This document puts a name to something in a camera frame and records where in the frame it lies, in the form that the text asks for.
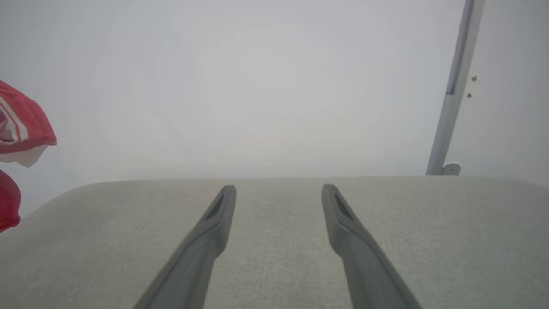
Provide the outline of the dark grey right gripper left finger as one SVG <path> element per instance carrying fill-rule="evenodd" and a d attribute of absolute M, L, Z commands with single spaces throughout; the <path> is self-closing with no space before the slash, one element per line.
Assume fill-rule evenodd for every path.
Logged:
<path fill-rule="evenodd" d="M 225 185 L 133 309 L 202 309 L 214 260 L 227 246 L 237 191 Z"/>

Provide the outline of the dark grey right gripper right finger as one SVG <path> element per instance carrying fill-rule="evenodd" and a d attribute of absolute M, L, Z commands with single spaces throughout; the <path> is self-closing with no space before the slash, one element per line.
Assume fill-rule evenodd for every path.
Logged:
<path fill-rule="evenodd" d="M 334 184 L 322 188 L 329 243 L 342 259 L 354 309 L 423 309 Z"/>

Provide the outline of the red Bulls 23 jersey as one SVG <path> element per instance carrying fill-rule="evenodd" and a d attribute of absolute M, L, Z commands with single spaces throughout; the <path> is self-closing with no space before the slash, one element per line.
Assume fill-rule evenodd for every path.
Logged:
<path fill-rule="evenodd" d="M 0 164 L 29 168 L 57 138 L 43 109 L 31 98 L 0 80 Z M 17 226 L 21 191 L 0 170 L 0 233 Z"/>

